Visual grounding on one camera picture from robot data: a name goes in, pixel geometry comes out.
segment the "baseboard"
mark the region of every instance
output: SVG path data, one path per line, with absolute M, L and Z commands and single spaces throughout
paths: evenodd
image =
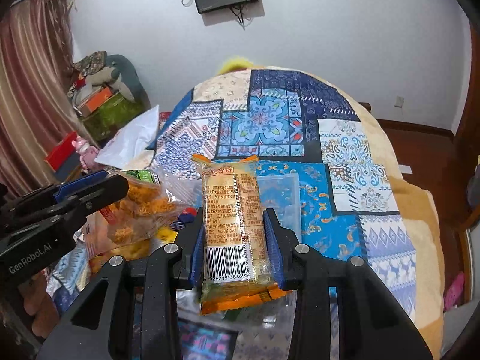
M 455 137 L 451 130 L 446 130 L 445 128 L 425 126 L 423 124 L 416 123 L 407 123 L 399 122 L 397 120 L 386 120 L 386 119 L 377 119 L 381 128 L 392 128 L 393 130 L 404 130 L 404 131 L 417 131 L 417 132 L 426 132 L 427 134 L 442 135 L 443 137 L 448 137 L 451 140 Z

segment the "blue gripper pad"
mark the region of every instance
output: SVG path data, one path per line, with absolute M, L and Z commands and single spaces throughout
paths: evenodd
M 203 239 L 205 238 L 205 226 L 202 225 L 202 228 L 198 232 L 197 242 L 195 243 L 195 248 L 193 250 L 193 255 L 191 257 L 191 272 L 190 272 L 190 284 L 192 287 L 196 287 L 200 276 L 203 272 Z
M 91 175 L 86 175 L 82 178 L 79 178 L 78 180 L 72 181 L 71 183 L 64 184 L 54 195 L 55 200 L 57 201 L 57 203 L 60 203 L 65 198 L 73 195 L 75 192 L 103 180 L 105 177 L 107 177 L 108 174 L 109 173 L 105 170 L 100 170 L 98 172 L 92 173 Z
M 273 279 L 278 283 L 282 289 L 285 283 L 283 276 L 283 260 L 278 247 L 277 238 L 273 232 L 273 226 L 266 211 L 263 212 L 263 227 L 265 228 L 265 239 L 267 241 L 268 258 L 272 267 Z

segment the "green storage box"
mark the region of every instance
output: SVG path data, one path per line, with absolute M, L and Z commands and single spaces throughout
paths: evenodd
M 128 101 L 118 92 L 92 114 L 80 120 L 92 138 L 103 147 L 118 130 L 145 111 L 145 105 L 140 100 Z

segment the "barcode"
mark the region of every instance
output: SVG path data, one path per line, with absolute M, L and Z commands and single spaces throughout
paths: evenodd
M 225 283 L 250 278 L 243 245 L 206 247 L 205 261 L 211 281 Z

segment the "curtain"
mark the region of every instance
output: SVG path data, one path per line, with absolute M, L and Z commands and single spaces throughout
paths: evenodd
M 66 96 L 71 43 L 67 0 L 25 0 L 0 22 L 0 183 L 8 198 L 55 182 L 44 159 L 80 128 Z

